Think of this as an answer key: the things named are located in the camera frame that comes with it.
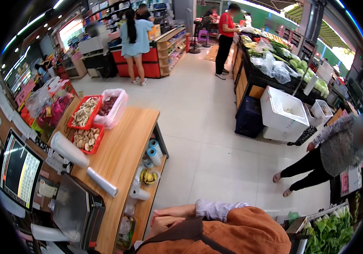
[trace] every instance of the white sneaker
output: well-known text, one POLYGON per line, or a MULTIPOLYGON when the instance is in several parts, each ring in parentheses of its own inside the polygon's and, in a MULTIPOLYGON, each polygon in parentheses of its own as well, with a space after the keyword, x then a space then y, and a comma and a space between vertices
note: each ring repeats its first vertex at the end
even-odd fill
POLYGON ((139 84, 139 82, 140 82, 140 77, 136 77, 136 79, 132 81, 133 84, 139 84))
POLYGON ((222 80, 225 80, 226 78, 223 76, 223 75, 221 75, 221 74, 216 74, 215 73, 215 76, 217 76, 218 78, 220 78, 220 79, 222 79, 222 80))
POLYGON ((140 83, 140 85, 141 85, 141 86, 144 86, 144 85, 146 85, 147 83, 148 83, 148 79, 147 79, 147 78, 145 78, 145 80, 144 80, 143 82, 141 82, 141 83, 140 83))

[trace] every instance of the green awning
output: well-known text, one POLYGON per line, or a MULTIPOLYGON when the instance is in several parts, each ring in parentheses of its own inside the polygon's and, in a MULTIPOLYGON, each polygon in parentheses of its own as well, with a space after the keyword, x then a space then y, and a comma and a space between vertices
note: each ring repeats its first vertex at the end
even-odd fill
MULTIPOLYGON (((286 18, 293 20, 295 23, 300 24, 301 16, 303 14, 303 7, 297 6, 292 10, 285 13, 286 18)), ((330 48, 349 48, 348 45, 341 40, 341 38, 330 28, 330 26, 325 22, 321 22, 321 28, 319 30, 318 36, 326 45, 330 48)))

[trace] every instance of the hand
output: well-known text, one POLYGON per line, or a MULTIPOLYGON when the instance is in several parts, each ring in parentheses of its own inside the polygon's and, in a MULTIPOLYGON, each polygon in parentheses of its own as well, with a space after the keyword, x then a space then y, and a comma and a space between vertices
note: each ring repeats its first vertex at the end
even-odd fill
POLYGON ((167 231, 169 228, 176 226, 177 224, 181 223, 184 220, 185 218, 173 217, 173 216, 155 217, 153 220, 152 229, 149 232, 146 239, 157 236, 167 231))
POLYGON ((308 144, 308 146, 307 146, 307 152, 310 152, 310 151, 314 150, 314 148, 315 148, 315 145, 311 142, 311 143, 310 143, 310 144, 308 144))
POLYGON ((160 210, 154 210, 150 222, 151 227, 153 226, 153 221, 156 217, 165 216, 165 215, 170 215, 173 217, 183 217, 183 218, 194 217, 196 216, 196 205, 188 204, 185 206, 173 206, 160 210))

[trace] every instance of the wooden counter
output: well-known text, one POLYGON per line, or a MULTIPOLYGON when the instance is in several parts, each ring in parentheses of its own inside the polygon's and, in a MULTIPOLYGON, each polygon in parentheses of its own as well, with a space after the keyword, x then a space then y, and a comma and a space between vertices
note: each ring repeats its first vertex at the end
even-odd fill
MULTIPOLYGON (((100 194, 105 202, 106 211, 101 223, 95 250, 110 254, 114 252, 118 229, 121 224, 128 194, 142 156, 145 154, 148 141, 155 134, 164 154, 162 165, 155 170, 162 171, 168 158, 166 147, 161 137, 157 120, 159 111, 153 109, 137 109, 127 107, 119 124, 105 132, 104 138, 95 155, 90 155, 90 167, 103 178, 118 188, 118 195, 111 197, 86 174, 86 168, 75 165, 71 174, 76 176, 91 189, 100 194)), ((148 191, 148 201, 138 201, 134 217, 138 220, 133 240, 142 240, 154 194, 158 184, 148 191)))

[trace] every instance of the dried mushroom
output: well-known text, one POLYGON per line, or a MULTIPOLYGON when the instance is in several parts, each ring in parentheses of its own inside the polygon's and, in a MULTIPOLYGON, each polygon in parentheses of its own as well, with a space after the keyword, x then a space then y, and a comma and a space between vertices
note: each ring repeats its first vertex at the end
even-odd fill
POLYGON ((85 102, 83 102, 83 104, 81 104, 77 112, 74 113, 73 121, 71 122, 71 124, 73 126, 78 126, 78 127, 86 126, 87 121, 91 116, 91 113, 97 106, 97 103, 98 103, 98 98, 94 97, 91 97, 85 102))
POLYGON ((78 148, 91 152, 99 135, 100 129, 98 128, 91 128, 90 130, 77 130, 74 133, 73 143, 78 148))

